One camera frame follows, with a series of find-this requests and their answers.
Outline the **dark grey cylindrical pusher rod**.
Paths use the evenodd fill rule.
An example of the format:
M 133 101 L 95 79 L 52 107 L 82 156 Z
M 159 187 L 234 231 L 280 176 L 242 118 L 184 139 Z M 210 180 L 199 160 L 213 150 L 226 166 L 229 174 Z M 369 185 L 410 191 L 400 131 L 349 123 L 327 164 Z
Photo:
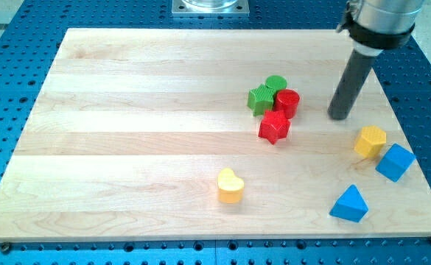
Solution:
M 333 120 L 348 117 L 362 87 L 371 72 L 376 56 L 370 57 L 354 50 L 346 64 L 327 113 Z

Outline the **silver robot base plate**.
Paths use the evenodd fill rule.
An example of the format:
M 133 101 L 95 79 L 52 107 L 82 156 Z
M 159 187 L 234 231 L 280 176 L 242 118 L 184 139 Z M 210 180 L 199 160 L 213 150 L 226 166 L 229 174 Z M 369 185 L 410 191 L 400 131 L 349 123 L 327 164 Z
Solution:
M 248 0 L 172 0 L 173 17 L 249 15 Z

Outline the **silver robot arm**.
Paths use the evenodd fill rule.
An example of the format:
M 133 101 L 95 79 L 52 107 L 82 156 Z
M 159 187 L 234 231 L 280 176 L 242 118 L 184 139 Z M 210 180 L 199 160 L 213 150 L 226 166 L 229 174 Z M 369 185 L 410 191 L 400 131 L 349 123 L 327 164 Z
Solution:
M 349 0 L 336 31 L 348 31 L 353 50 L 327 113 L 346 119 L 376 58 L 404 46 L 415 29 L 424 0 Z

